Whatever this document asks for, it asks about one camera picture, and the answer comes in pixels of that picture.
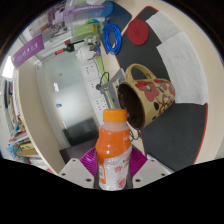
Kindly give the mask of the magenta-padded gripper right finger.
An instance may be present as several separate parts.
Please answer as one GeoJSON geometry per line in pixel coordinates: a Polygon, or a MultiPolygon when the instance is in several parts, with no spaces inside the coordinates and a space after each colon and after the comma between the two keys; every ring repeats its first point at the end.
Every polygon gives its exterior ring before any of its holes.
{"type": "Polygon", "coordinates": [[[165,176],[167,172],[154,158],[147,159],[138,149],[133,148],[129,162],[132,188],[141,188],[165,176]]]}

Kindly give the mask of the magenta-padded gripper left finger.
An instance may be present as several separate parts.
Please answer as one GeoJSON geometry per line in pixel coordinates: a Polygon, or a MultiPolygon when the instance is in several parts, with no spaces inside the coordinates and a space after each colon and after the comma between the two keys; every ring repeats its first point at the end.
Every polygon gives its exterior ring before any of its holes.
{"type": "Polygon", "coordinates": [[[59,172],[59,176],[78,186],[93,189],[97,167],[96,151],[92,148],[80,158],[71,158],[59,172]]]}

